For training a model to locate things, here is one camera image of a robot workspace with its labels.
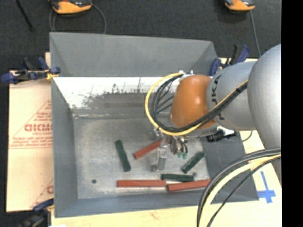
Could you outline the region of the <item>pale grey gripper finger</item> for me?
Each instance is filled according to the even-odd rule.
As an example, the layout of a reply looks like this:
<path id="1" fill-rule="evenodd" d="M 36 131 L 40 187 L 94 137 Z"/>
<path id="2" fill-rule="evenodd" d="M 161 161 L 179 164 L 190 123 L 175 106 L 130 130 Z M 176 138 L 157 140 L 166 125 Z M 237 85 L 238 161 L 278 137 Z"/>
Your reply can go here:
<path id="1" fill-rule="evenodd" d="M 151 170 L 153 172 L 157 171 L 157 166 L 158 166 L 158 150 L 156 150 L 152 155 Z"/>
<path id="2" fill-rule="evenodd" d="M 165 168 L 166 160 L 167 160 L 166 148 L 161 147 L 158 150 L 157 170 L 163 170 Z"/>

